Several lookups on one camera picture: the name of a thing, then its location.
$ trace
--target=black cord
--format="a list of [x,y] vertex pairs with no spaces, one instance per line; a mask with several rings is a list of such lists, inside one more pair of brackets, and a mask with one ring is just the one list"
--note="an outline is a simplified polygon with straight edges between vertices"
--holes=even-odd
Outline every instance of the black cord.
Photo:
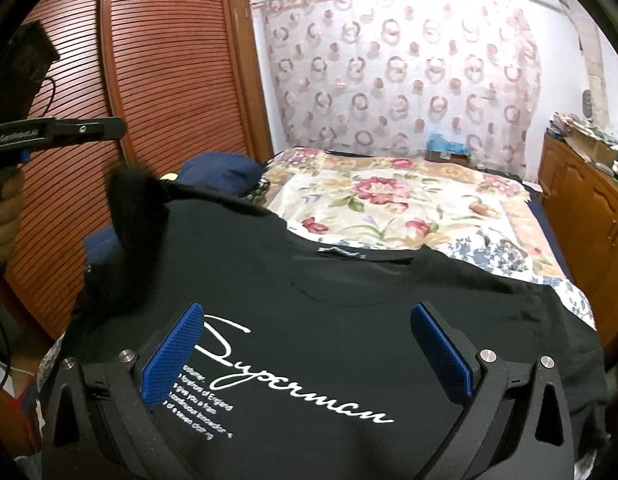
[[9,379],[9,373],[12,371],[12,351],[9,348],[9,341],[7,340],[7,334],[4,331],[3,322],[0,321],[0,333],[3,336],[4,341],[4,349],[5,349],[5,369],[3,380],[0,381],[0,390],[7,384],[7,379]]
[[45,79],[43,79],[43,81],[51,81],[52,89],[51,89],[51,98],[49,98],[49,103],[47,103],[47,107],[45,108],[45,111],[42,113],[40,117],[44,117],[45,115],[47,115],[47,112],[49,112],[49,108],[51,108],[51,104],[52,102],[54,102],[54,98],[56,97],[56,82],[54,81],[54,78],[47,76]]

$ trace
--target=louvered wardrobe door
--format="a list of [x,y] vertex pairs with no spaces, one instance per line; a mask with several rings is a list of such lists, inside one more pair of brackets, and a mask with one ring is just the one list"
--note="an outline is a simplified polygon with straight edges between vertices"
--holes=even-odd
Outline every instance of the louvered wardrobe door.
[[228,0],[112,0],[129,134],[158,173],[204,151],[252,151],[228,12]]
[[[58,87],[48,116],[106,117],[97,0],[41,0],[30,20],[41,21],[60,54],[48,72]],[[41,115],[50,97],[45,82],[30,117]],[[24,167],[26,206],[7,280],[51,336],[62,334],[83,286],[83,237],[110,220],[102,170],[116,157],[113,143],[90,143],[35,153]]]

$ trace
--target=silver screw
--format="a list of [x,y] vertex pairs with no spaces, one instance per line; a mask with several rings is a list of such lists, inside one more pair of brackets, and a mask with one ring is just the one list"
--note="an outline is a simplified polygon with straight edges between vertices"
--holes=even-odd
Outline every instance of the silver screw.
[[133,350],[123,350],[118,354],[118,361],[129,363],[134,357],[136,357],[136,353]]
[[67,357],[63,359],[61,363],[62,367],[65,370],[68,370],[69,368],[73,368],[75,364],[76,364],[76,360],[73,357]]
[[492,363],[497,359],[496,352],[493,350],[483,350],[480,352],[480,358],[487,363]]
[[545,368],[553,368],[555,366],[555,362],[548,355],[540,357],[540,362]]

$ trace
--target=blue textured pad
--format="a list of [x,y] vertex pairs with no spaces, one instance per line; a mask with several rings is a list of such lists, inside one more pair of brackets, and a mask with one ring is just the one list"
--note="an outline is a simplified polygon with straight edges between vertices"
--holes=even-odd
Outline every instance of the blue textured pad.
[[411,309],[411,333],[449,400],[466,406],[473,397],[471,370],[422,303]]
[[205,325],[201,305],[192,303],[176,326],[169,332],[143,370],[140,396],[149,409],[157,406],[169,395],[178,373],[187,364]]

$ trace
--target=t-shirt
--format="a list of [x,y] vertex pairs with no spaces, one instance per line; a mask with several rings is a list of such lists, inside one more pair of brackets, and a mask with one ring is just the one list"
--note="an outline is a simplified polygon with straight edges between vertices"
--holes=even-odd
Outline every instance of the t-shirt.
[[[198,345],[154,410],[201,478],[413,478],[461,414],[411,334],[411,309],[424,300],[478,350],[530,364],[551,356],[576,447],[604,403],[596,333],[550,287],[427,247],[335,250],[256,206],[208,199],[167,205],[143,306],[204,307]],[[137,335],[113,328],[123,325],[78,315],[61,357],[97,362],[133,348]]]

